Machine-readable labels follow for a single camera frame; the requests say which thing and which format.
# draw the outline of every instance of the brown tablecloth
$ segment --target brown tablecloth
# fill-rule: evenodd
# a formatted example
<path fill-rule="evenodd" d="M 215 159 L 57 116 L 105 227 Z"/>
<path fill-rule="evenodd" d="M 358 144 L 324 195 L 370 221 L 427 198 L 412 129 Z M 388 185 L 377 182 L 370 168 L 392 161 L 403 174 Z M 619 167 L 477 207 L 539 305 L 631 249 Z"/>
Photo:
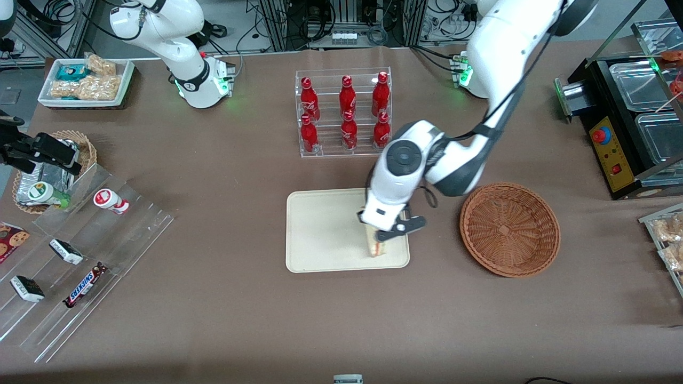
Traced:
<path fill-rule="evenodd" d="M 680 199 L 612 202 L 552 87 L 596 47 L 550 45 L 480 182 L 523 184 L 555 210 L 559 255 L 531 279 L 483 269 L 456 227 L 463 199 L 431 210 L 421 193 L 413 210 L 429 225 L 411 234 L 406 268 L 285 267 L 287 196 L 361 187 L 375 161 L 300 158 L 295 70 L 391 66 L 396 126 L 426 118 L 455 135 L 483 115 L 485 101 L 408 49 L 247 57 L 234 97 L 207 110 L 178 97 L 163 62 L 137 61 L 126 110 L 38 107 L 34 133 L 87 134 L 103 166 L 176 220 L 52 362 L 0 344 L 0 372 L 19 374 L 0 382 L 317 384 L 353 372 L 368 384 L 675 382 L 683 333 L 668 326 L 683 323 L 681 300 L 637 219 Z M 35 219 L 9 191 L 0 209 L 12 223 Z"/>

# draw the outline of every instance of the yellow control panel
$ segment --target yellow control panel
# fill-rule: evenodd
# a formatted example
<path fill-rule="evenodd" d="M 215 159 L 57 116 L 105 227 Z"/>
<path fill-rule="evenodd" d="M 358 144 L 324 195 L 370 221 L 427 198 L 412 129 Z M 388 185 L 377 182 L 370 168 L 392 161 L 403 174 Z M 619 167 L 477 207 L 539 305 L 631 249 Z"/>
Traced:
<path fill-rule="evenodd" d="M 614 134 L 609 118 L 602 119 L 590 131 L 591 142 L 596 149 L 602 171 L 612 192 L 619 191 L 634 181 L 633 171 L 626 161 L 622 146 Z"/>

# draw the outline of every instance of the red bottle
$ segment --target red bottle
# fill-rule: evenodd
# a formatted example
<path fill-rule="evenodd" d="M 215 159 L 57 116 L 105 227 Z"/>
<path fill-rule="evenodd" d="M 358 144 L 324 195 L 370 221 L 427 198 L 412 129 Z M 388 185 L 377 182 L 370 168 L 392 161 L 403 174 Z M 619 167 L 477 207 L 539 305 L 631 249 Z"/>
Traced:
<path fill-rule="evenodd" d="M 342 117 L 346 111 L 356 113 L 356 91 L 351 86 L 351 76 L 349 75 L 341 78 L 341 92 L 339 93 L 339 112 Z"/>
<path fill-rule="evenodd" d="M 317 153 L 320 150 L 318 130 L 316 130 L 316 126 L 311 123 L 310 115 L 301 116 L 301 139 L 303 140 L 303 149 L 306 152 Z"/>
<path fill-rule="evenodd" d="M 387 112 L 380 112 L 378 119 L 379 121 L 375 124 L 372 134 L 372 146 L 379 150 L 386 147 L 389 143 L 391 127 L 389 126 L 389 114 Z"/>
<path fill-rule="evenodd" d="M 354 111 L 345 111 L 344 121 L 341 123 L 341 145 L 347 150 L 356 148 L 358 144 L 358 126 L 353 120 L 354 117 Z"/>
<path fill-rule="evenodd" d="M 387 80 L 389 80 L 389 74 L 386 72 L 380 72 L 377 75 L 377 85 L 375 85 L 375 89 L 372 91 L 373 116 L 377 116 L 382 111 L 386 112 L 389 106 L 389 94 L 391 91 L 389 90 Z"/>
<path fill-rule="evenodd" d="M 320 106 L 318 105 L 318 94 L 313 90 L 310 77 L 301 79 L 301 106 L 303 112 L 310 115 L 314 121 L 320 120 Z"/>

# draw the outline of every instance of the foil container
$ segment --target foil container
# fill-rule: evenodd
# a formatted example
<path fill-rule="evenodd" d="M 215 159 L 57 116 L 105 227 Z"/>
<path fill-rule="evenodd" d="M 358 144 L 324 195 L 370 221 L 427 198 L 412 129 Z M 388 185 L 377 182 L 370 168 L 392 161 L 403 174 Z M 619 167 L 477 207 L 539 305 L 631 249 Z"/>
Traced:
<path fill-rule="evenodd" d="M 75 150 L 76 158 L 78 158 L 78 144 L 68 139 L 60 139 L 59 141 Z M 21 204 L 23 206 L 43 205 L 42 203 L 35 202 L 29 198 L 29 189 L 31 188 L 31 185 L 39 181 L 51 184 L 53 187 L 55 187 L 55 189 L 62 192 L 66 192 L 66 190 L 71 187 L 71 184 L 74 183 L 75 177 L 62 168 L 48 163 L 36 163 L 35 161 L 34 163 L 36 164 L 36 168 L 32 173 L 27 174 L 25 172 L 21 172 L 21 180 L 19 181 L 19 186 L 16 189 L 15 202 L 17 204 Z"/>

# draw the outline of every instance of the brown woven basket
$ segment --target brown woven basket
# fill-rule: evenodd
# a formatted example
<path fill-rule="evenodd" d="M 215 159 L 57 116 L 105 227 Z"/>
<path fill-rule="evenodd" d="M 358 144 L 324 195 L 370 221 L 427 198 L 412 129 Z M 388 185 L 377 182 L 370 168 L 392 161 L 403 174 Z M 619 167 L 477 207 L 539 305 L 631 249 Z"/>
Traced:
<path fill-rule="evenodd" d="M 56 139 L 69 139 L 79 145 L 79 164 L 81 164 L 82 168 L 81 173 L 79 173 L 76 179 L 81 177 L 83 173 L 87 171 L 88 168 L 90 168 L 91 165 L 97 163 L 97 150 L 95 149 L 95 147 L 93 147 L 90 140 L 88 140 L 87 136 L 85 136 L 83 133 L 77 131 L 59 131 L 51 133 L 50 136 Z M 14 177 L 14 185 L 12 186 L 12 197 L 14 198 L 14 203 L 17 207 L 19 207 L 19 209 L 23 210 L 26 213 L 30 213 L 32 215 L 41 215 L 43 212 L 45 212 L 45 210 L 47 210 L 47 205 L 23 206 L 16 202 L 16 191 L 19 188 L 20 182 L 21 172 L 17 172 L 16 176 Z"/>
<path fill-rule="evenodd" d="M 555 260 L 560 235 L 550 206 L 519 184 L 478 188 L 460 211 L 465 247 L 489 271 L 506 277 L 541 273 Z"/>

